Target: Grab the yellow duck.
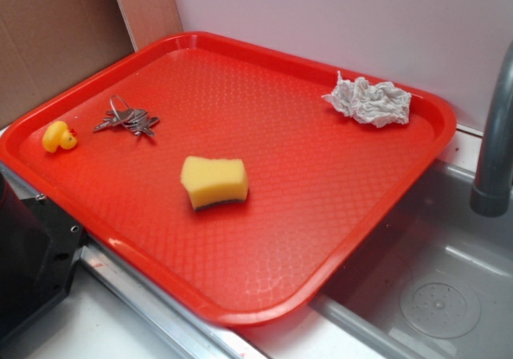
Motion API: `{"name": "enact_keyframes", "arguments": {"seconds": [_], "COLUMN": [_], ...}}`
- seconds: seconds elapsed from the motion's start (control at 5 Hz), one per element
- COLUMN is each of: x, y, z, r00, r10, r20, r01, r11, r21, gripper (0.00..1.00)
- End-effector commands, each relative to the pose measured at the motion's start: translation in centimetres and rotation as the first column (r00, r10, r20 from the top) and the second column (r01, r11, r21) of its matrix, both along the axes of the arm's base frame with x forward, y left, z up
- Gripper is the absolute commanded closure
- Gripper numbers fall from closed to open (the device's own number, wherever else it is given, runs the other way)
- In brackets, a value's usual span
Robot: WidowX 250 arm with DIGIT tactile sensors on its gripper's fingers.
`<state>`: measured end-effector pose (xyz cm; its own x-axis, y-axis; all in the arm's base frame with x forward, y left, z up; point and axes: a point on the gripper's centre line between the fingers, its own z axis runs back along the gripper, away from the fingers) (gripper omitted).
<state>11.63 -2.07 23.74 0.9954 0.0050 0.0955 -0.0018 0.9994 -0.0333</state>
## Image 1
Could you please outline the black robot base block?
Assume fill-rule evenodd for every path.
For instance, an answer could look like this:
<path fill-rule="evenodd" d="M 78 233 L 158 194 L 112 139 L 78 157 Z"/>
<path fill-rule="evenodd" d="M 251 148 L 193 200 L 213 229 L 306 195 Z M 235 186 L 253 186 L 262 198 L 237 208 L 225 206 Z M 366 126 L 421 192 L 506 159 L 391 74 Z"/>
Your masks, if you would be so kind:
<path fill-rule="evenodd" d="M 49 198 L 21 199 L 1 178 L 1 344 L 70 292 L 83 226 Z"/>

